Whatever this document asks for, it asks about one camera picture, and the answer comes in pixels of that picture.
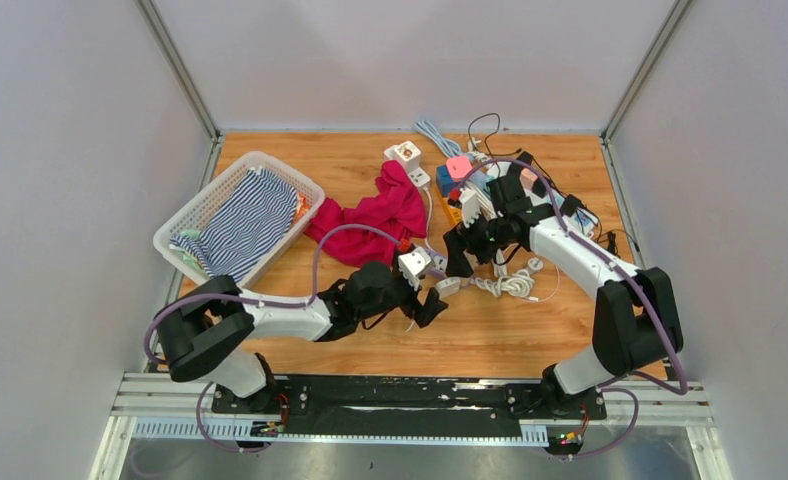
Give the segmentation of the purple USB power strip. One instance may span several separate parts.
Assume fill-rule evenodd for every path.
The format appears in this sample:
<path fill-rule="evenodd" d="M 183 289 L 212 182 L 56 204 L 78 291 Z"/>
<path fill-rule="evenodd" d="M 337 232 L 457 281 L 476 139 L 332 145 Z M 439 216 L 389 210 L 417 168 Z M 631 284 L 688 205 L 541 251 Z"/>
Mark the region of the purple USB power strip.
<path fill-rule="evenodd" d="M 423 250 L 433 262 L 430 273 L 440 279 L 446 278 L 447 257 L 429 247 L 424 247 Z"/>

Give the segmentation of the white USB charger plug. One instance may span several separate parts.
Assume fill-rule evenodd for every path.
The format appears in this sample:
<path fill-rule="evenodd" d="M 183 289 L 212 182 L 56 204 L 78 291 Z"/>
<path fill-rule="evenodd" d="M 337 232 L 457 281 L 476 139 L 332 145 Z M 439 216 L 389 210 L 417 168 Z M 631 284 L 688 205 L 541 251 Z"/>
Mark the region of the white USB charger plug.
<path fill-rule="evenodd" d="M 434 285 L 434 290 L 438 293 L 440 298 L 446 298 L 458 293 L 461 289 L 461 279 L 459 277 L 450 277 L 438 281 Z"/>

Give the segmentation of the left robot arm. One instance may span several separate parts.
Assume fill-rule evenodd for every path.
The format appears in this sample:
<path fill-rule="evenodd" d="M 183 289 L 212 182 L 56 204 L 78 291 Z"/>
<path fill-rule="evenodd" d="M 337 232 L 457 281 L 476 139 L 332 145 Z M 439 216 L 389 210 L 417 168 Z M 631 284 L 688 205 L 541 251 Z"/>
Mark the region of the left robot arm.
<path fill-rule="evenodd" d="M 275 403 L 275 381 L 263 356 L 244 351 L 243 342 L 332 342 L 374 327 L 395 310 L 426 327 L 448 305 L 436 289 L 423 294 L 421 278 L 370 262 L 305 298 L 260 294 L 221 275 L 160 310 L 145 340 L 158 341 L 159 360 L 173 381 L 207 380 L 229 390 L 249 411 L 263 413 Z"/>

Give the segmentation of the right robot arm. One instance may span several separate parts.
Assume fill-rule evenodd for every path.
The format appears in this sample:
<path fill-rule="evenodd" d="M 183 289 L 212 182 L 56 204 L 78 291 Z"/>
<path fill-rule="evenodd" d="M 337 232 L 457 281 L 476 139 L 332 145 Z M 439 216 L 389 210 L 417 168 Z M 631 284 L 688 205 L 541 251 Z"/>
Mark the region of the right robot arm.
<path fill-rule="evenodd" d="M 462 190 L 451 193 L 462 219 L 443 236 L 447 275 L 470 277 L 473 261 L 488 264 L 515 246 L 546 258 L 595 303 L 590 345 L 542 373 L 541 403 L 547 413 L 566 417 L 595 388 L 660 360 L 675 360 L 684 339 L 664 270 L 625 262 L 574 229 L 566 205 L 554 193 L 535 198 L 508 176 L 488 186 L 493 218 L 470 205 Z"/>

